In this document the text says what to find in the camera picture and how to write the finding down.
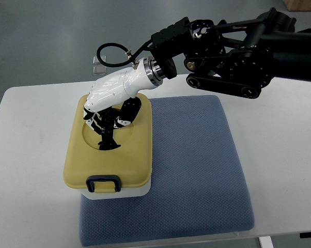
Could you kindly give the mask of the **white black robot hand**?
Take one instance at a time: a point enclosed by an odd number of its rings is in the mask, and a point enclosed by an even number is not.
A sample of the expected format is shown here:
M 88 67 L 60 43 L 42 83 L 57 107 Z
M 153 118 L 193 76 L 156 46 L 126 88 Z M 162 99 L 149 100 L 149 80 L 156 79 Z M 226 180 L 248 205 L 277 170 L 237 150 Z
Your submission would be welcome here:
M 112 106 L 120 103 L 136 105 L 140 90 L 155 89 L 162 85 L 164 78 L 157 62 L 148 57 L 140 59 L 136 68 L 121 69 L 96 80 L 84 104 L 86 124 L 100 135 L 106 129 L 119 129 L 131 124 L 131 111 L 127 117 L 115 117 Z

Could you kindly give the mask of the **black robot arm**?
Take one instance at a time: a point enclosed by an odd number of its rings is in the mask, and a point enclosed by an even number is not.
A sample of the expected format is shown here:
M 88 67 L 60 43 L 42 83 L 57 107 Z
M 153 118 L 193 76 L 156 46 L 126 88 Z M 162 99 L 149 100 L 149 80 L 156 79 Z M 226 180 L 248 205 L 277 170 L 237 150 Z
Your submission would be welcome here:
M 255 99 L 274 77 L 311 81 L 311 28 L 295 23 L 274 8 L 234 23 L 183 18 L 153 34 L 149 51 L 168 79 L 183 54 L 189 86 Z

